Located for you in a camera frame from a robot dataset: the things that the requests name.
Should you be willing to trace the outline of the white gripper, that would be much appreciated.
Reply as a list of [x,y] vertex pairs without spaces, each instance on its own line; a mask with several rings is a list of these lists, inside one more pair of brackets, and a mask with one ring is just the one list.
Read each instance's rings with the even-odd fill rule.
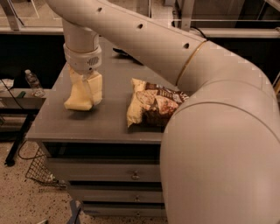
[[98,105],[102,101],[102,75],[96,70],[102,64],[102,49],[99,45],[65,43],[63,45],[66,62],[69,65],[69,75],[73,86],[84,83],[90,101]]

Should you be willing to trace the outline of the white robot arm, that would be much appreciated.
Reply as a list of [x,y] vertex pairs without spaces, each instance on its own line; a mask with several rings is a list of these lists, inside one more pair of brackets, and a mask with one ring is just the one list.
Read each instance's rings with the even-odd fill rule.
[[169,224],[280,224],[279,108],[258,67],[108,0],[46,1],[190,93],[161,142]]

